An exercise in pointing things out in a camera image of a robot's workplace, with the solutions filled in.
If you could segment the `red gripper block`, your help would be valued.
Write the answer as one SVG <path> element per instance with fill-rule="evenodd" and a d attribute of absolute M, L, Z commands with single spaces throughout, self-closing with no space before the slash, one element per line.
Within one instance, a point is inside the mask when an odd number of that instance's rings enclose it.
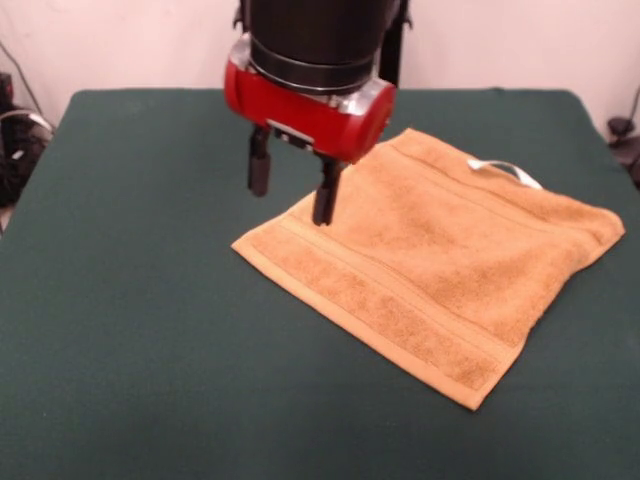
<path fill-rule="evenodd" d="M 323 178 L 315 192 L 312 221 L 330 225 L 344 170 L 340 161 L 356 163 L 374 147 L 390 120 L 395 93 L 392 84 L 378 77 L 342 96 L 306 95 L 279 86 L 251 65 L 250 36 L 241 35 L 228 56 L 224 96 L 232 111 L 256 124 L 249 139 L 251 193 L 264 197 L 268 192 L 270 130 L 265 128 L 272 127 L 325 154 L 318 156 Z"/>

